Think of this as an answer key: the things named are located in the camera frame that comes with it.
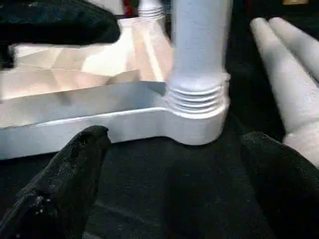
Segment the white painted wood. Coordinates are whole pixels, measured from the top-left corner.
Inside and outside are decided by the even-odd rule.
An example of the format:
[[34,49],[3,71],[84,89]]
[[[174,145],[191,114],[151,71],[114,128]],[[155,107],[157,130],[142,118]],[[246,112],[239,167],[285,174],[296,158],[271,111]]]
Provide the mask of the white painted wood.
[[139,17],[144,20],[153,20],[164,15],[164,7],[160,0],[140,0]]
[[[223,63],[230,4],[176,0],[176,49],[167,94],[165,82],[145,81],[4,101],[0,159],[60,150],[95,124],[110,129],[112,142],[167,136],[202,145],[217,139],[229,106]],[[150,43],[160,45],[151,36]]]
[[284,143],[319,166],[319,88],[266,20],[251,22],[259,53],[287,132]]
[[110,45],[18,46],[17,66],[0,73],[0,100],[137,80],[165,80],[173,52],[158,21],[136,17],[121,19],[119,24],[121,37]]
[[231,0],[176,0],[173,71],[168,98],[181,112],[212,113],[225,107],[224,69]]
[[304,67],[319,81],[319,41],[279,17],[269,25]]

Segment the white paint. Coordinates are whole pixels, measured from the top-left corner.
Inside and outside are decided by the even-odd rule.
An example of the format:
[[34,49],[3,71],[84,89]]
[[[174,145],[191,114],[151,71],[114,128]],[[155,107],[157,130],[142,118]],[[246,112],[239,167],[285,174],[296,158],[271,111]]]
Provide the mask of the white paint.
[[272,18],[269,25],[304,67],[319,81],[319,42],[279,17]]
[[319,166],[319,88],[264,19],[251,28],[287,132],[284,143]]
[[160,0],[140,0],[139,17],[153,20],[164,15],[163,5]]
[[231,4],[231,0],[175,1],[175,51],[167,96],[176,110],[214,115],[227,104],[224,56]]

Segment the black cloth backdrop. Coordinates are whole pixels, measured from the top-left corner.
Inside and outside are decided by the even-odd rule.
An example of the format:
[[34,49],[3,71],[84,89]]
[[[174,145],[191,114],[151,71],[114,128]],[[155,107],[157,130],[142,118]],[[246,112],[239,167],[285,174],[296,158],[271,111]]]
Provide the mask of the black cloth backdrop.
[[[253,3],[260,16],[278,15]],[[318,37],[319,26],[310,24],[318,17],[308,13],[283,16]],[[83,238],[318,238],[317,170],[263,134],[248,134],[281,141],[285,133],[249,29],[256,15],[234,0],[226,56],[231,106],[221,137],[196,147],[168,138],[112,145]],[[0,162],[0,215],[51,157]]]

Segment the white painted table leg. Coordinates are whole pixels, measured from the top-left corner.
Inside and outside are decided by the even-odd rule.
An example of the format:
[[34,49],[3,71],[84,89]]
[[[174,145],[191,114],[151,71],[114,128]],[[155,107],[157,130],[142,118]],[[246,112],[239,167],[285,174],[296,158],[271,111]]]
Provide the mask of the white painted table leg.
[[319,88],[264,19],[251,28],[287,132],[284,143],[319,166]]
[[283,43],[319,81],[319,42],[289,22],[274,17],[269,25]]
[[164,8],[160,0],[140,0],[139,17],[154,20],[164,16]]
[[194,133],[205,136],[188,144],[213,141],[222,130],[229,104],[224,56],[231,3],[175,1],[174,62],[166,97],[173,114],[187,122],[172,124],[170,133],[195,129]]

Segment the black glove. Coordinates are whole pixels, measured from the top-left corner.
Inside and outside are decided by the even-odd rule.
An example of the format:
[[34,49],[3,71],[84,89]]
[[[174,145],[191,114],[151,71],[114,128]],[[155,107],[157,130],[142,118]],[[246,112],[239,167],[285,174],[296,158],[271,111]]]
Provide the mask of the black glove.
[[17,196],[1,239],[81,239],[110,147],[107,129],[77,134]]
[[5,0],[0,43],[88,45],[120,37],[115,16],[85,0]]
[[319,238],[319,171],[295,150],[260,132],[241,139],[241,158],[278,238]]

